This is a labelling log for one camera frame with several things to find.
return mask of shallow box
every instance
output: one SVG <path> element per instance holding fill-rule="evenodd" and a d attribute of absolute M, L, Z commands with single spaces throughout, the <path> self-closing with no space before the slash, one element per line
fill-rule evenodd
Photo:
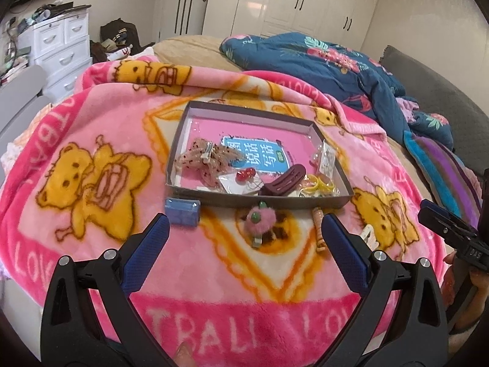
<path fill-rule="evenodd" d="M 270 169 L 269 175 L 283 171 L 284 160 L 289 166 L 302 164 L 308 174 L 315 174 L 315 167 L 311 165 L 310 159 L 319 145 L 325 141 L 317 125 L 309 120 L 246 107 L 190 101 L 180 119 L 170 150 L 166 169 L 167 197 L 198 199 L 203 206 L 231 208 L 253 207 L 260 201 L 264 201 L 275 209 L 315 207 L 338 209 L 348 203 L 353 196 L 351 185 L 338 159 L 335 161 L 333 173 L 333 181 L 339 191 L 335 196 L 236 195 L 206 189 L 200 182 L 198 173 L 178 172 L 174 165 L 175 159 L 184 153 L 192 140 L 197 137 L 214 143 L 231 142 L 237 145 L 241 143 L 245 147 L 243 139 L 246 139 L 248 145 L 250 140 L 254 142 L 252 151 L 257 149 L 263 151 L 268 148 L 269 152 L 274 153 L 272 158 L 266 154 L 258 154 L 257 157 L 257 161 L 260 162 L 260 166 L 257 167 L 262 173 L 265 170 L 264 175 L 267 175 L 266 169 Z"/>

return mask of tan bed sheet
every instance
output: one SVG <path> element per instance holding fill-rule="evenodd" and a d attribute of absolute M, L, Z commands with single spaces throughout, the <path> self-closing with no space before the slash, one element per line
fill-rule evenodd
<path fill-rule="evenodd" d="M 153 50 L 155 50 L 158 59 L 164 63 L 213 67 L 233 72 L 242 71 L 241 68 L 221 54 L 219 51 L 221 42 L 220 39 L 205 35 L 183 35 L 164 40 L 153 46 Z M 407 150 L 390 138 L 389 144 L 420 190 L 423 198 L 433 201 L 428 183 Z"/>

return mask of pink pom-pom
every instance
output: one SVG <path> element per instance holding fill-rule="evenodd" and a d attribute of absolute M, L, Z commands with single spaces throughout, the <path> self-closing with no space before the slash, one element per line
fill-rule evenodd
<path fill-rule="evenodd" d="M 260 214 L 260 222 L 253 223 L 251 221 L 251 215 L 257 212 Z M 273 225 L 277 223 L 277 216 L 273 208 L 251 208 L 250 212 L 246 216 L 246 222 L 244 223 L 246 230 L 253 236 L 261 236 L 273 228 Z"/>

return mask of blue label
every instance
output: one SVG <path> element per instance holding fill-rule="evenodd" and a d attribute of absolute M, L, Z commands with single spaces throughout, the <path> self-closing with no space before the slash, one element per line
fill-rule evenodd
<path fill-rule="evenodd" d="M 236 168 L 253 167 L 256 171 L 283 174 L 290 168 L 284 148 L 277 142 L 225 136 L 222 144 L 240 150 L 246 161 L 233 163 Z"/>

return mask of green bead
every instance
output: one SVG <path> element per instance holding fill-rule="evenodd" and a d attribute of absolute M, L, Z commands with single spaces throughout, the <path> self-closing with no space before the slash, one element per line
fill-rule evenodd
<path fill-rule="evenodd" d="M 254 224 L 257 224 L 261 220 L 262 220 L 262 217 L 260 216 L 259 212 L 255 211 L 251 214 L 251 222 L 253 222 Z"/>

